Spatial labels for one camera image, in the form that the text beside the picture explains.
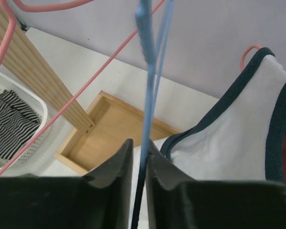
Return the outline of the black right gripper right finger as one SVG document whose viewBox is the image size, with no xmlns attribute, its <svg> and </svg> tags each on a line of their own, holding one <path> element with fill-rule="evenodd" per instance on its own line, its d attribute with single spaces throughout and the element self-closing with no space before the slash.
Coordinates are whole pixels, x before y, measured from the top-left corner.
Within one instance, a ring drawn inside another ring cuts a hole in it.
<svg viewBox="0 0 286 229">
<path fill-rule="evenodd" d="M 267 181 L 198 181 L 153 142 L 146 194 L 152 229 L 286 229 L 286 186 Z"/>
</svg>

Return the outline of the blue hanger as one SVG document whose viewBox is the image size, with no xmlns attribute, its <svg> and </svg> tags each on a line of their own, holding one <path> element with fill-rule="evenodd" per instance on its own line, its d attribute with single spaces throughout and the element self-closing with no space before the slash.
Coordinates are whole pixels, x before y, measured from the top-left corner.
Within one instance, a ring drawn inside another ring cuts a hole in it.
<svg viewBox="0 0 286 229">
<path fill-rule="evenodd" d="M 137 30 L 142 46 L 142 53 L 147 63 L 148 74 L 144 105 L 143 134 L 141 140 L 139 174 L 131 222 L 132 229 L 136 229 L 138 227 L 139 222 L 143 187 L 146 178 L 150 132 L 154 117 L 154 110 L 157 100 L 160 78 L 162 75 L 162 67 L 173 10 L 174 1 L 169 0 L 166 4 L 165 11 L 163 13 L 162 22 L 156 40 L 154 40 L 153 38 L 151 1 L 141 0 L 135 12 Z"/>
</svg>

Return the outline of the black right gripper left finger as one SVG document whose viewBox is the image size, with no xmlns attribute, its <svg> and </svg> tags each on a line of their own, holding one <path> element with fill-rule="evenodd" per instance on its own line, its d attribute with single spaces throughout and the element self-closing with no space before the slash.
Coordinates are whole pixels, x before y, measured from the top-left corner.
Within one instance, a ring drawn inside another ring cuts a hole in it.
<svg viewBox="0 0 286 229">
<path fill-rule="evenodd" d="M 81 177 L 0 178 L 0 229 L 126 229 L 133 140 Z"/>
</svg>

